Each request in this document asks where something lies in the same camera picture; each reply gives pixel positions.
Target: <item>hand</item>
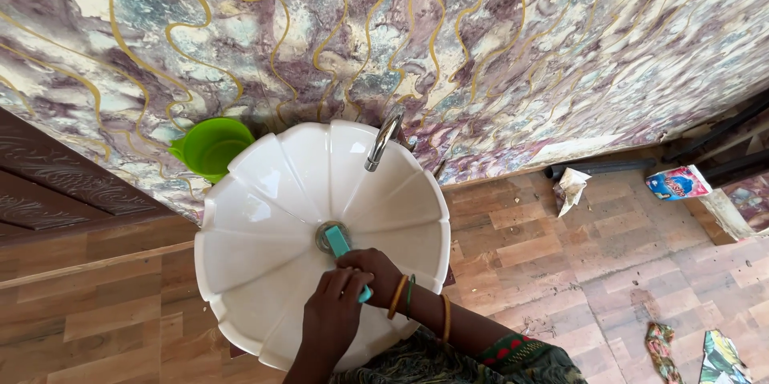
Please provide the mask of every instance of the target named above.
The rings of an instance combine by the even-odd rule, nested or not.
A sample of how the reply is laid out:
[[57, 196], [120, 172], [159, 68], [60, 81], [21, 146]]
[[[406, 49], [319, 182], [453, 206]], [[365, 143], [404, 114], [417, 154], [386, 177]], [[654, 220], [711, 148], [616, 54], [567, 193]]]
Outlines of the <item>hand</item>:
[[360, 269], [374, 275], [374, 280], [368, 284], [373, 291], [368, 304], [383, 309], [389, 309], [392, 297], [403, 273], [390, 261], [384, 252], [376, 249], [351, 250], [340, 256], [337, 267]]
[[331, 369], [350, 347], [360, 322], [358, 296], [374, 275], [335, 269], [321, 276], [318, 288], [304, 305], [302, 346], [297, 360], [322, 362]]

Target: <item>green plastic bucket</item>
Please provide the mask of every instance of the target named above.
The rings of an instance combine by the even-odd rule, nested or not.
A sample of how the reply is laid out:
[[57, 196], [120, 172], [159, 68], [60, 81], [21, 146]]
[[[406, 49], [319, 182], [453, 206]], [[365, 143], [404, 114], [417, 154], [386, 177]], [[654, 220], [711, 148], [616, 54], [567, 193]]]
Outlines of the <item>green plastic bucket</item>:
[[182, 139], [171, 141], [168, 152], [193, 173], [218, 183], [229, 172], [227, 165], [255, 141], [243, 123], [234, 119], [207, 119]]

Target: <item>white ceramic sink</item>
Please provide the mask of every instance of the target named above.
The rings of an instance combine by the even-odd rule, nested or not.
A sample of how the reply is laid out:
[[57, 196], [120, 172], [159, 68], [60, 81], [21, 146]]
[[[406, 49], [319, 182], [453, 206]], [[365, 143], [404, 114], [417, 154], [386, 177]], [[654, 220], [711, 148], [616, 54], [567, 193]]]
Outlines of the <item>white ceramic sink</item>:
[[[373, 173], [364, 161], [377, 129], [334, 120], [269, 134], [228, 166], [205, 198], [195, 237], [203, 299], [224, 336], [287, 370], [302, 340], [304, 303], [334, 257], [315, 244], [324, 222], [349, 229], [351, 249], [375, 247], [433, 292], [446, 277], [448, 210], [435, 179], [389, 143]], [[362, 366], [418, 323], [363, 305], [360, 328], [337, 370]]]

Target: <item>sink drain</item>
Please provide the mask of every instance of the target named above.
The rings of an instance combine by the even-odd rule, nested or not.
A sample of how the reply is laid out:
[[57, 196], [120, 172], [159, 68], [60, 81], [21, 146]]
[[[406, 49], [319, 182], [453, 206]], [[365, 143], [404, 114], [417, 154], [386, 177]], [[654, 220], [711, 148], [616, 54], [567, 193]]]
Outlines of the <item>sink drain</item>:
[[344, 225], [344, 223], [339, 222], [338, 220], [329, 220], [328, 222], [325, 222], [323, 225], [320, 225], [318, 229], [315, 231], [315, 245], [320, 249], [323, 253], [328, 253], [329, 255], [334, 255], [334, 251], [332, 250], [331, 245], [329, 245], [328, 240], [326, 239], [326, 229], [331, 228], [332, 226], [339, 227], [339, 231], [341, 231], [341, 236], [344, 237], [344, 241], [347, 242], [347, 246], [350, 246], [350, 249], [352, 249], [352, 246], [350, 244], [350, 232], [347, 230], [347, 226]]

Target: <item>faucet spout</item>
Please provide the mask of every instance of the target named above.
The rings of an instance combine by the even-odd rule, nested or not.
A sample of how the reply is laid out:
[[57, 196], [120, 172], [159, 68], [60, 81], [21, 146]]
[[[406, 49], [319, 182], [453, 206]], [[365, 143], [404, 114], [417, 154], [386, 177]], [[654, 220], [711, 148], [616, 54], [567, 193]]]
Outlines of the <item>faucet spout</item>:
[[373, 173], [379, 166], [379, 160], [382, 157], [382, 153], [385, 152], [385, 146], [391, 139], [398, 137], [398, 132], [401, 130], [401, 123], [403, 123], [403, 115], [406, 113], [406, 107], [399, 103], [390, 109], [387, 117], [384, 118], [384, 122], [377, 133], [377, 137], [374, 140], [374, 145], [371, 146], [371, 150], [368, 152], [368, 158], [363, 164], [366, 171]]

